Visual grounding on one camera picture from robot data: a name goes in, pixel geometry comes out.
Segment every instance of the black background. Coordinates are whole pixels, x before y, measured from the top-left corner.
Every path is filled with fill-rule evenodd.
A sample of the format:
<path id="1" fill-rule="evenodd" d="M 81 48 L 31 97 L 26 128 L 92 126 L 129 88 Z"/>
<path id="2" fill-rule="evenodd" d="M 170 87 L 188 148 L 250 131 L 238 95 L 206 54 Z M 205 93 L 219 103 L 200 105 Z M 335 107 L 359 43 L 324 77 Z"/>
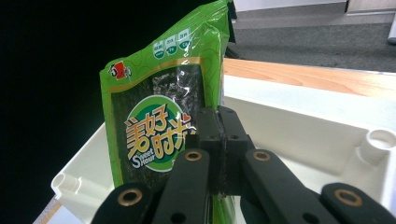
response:
<path id="1" fill-rule="evenodd" d="M 2 223 L 33 223 L 52 178 L 104 122 L 99 71 L 210 1 L 9 2 L 0 5 L 0 213 Z"/>

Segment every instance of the seaweed snack package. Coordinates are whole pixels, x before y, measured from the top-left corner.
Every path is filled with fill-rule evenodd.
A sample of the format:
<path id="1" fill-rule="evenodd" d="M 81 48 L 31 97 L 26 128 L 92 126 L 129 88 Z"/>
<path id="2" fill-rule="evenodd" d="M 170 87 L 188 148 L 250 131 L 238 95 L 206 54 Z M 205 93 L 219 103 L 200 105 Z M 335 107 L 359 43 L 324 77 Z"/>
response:
<path id="1" fill-rule="evenodd" d="M 219 105 L 227 3 L 196 8 L 144 49 L 100 72 L 115 187 L 139 182 L 155 189 L 164 183 L 186 134 L 197 132 L 198 110 Z M 211 202 L 213 222 L 234 222 L 230 197 Z"/>

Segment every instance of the screw hole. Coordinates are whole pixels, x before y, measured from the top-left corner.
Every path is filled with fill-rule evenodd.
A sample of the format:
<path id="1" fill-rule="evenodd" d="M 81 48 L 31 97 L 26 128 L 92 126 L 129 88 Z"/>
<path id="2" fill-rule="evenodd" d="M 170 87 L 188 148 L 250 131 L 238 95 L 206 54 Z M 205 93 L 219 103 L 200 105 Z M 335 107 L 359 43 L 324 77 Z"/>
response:
<path id="1" fill-rule="evenodd" d="M 253 157 L 258 160 L 258 161 L 269 161 L 271 159 L 270 154 L 263 152 L 263 151 L 257 151 L 253 154 Z"/>
<path id="2" fill-rule="evenodd" d="M 119 204 L 131 206 L 138 203 L 142 197 L 143 195 L 140 189 L 126 189 L 119 195 Z"/>
<path id="3" fill-rule="evenodd" d="M 319 224 L 319 219 L 316 216 L 309 213 L 304 213 L 303 219 L 309 224 Z"/>
<path id="4" fill-rule="evenodd" d="M 197 151 L 188 152 L 185 156 L 188 161 L 198 161 L 202 158 L 202 154 Z"/>
<path id="5" fill-rule="evenodd" d="M 363 205 L 363 199 L 355 192 L 347 189 L 338 189 L 334 192 L 335 197 L 342 203 L 359 207 Z"/>
<path id="6" fill-rule="evenodd" d="M 171 216 L 172 223 L 184 223 L 186 221 L 186 216 L 182 213 L 174 213 Z"/>

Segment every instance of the green label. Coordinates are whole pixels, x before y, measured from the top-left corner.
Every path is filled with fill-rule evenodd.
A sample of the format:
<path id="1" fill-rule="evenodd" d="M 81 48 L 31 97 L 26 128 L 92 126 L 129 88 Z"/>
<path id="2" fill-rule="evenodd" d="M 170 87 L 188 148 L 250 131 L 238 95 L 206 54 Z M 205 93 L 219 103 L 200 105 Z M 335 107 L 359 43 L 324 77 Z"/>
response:
<path id="1" fill-rule="evenodd" d="M 164 45 L 163 45 L 163 41 L 162 40 L 158 41 L 157 43 L 155 43 L 152 46 L 152 48 L 153 48 L 154 57 L 156 59 L 163 58 L 163 55 L 165 54 L 165 51 L 164 51 Z"/>
<path id="2" fill-rule="evenodd" d="M 177 45 L 176 45 L 176 38 L 175 35 L 172 35 L 170 37 L 168 37 L 165 40 L 165 48 L 166 48 L 166 52 L 169 55 L 175 54 L 177 51 Z"/>
<path id="3" fill-rule="evenodd" d="M 172 170 L 186 134 L 195 133 L 191 117 L 162 95 L 143 99 L 124 123 L 128 160 L 134 168 L 146 166 L 156 172 Z"/>
<path id="4" fill-rule="evenodd" d="M 178 46 L 181 49 L 187 49 L 191 42 L 190 29 L 182 30 L 177 35 Z"/>

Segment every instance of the gray carpet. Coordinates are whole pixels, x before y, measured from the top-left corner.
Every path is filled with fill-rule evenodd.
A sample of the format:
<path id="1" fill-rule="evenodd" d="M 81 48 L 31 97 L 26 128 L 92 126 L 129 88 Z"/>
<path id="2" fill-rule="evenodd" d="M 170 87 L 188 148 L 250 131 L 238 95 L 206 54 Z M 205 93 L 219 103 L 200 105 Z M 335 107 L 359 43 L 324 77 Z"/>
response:
<path id="1" fill-rule="evenodd" d="M 230 49 L 247 60 L 396 72 L 391 23 L 234 29 Z"/>

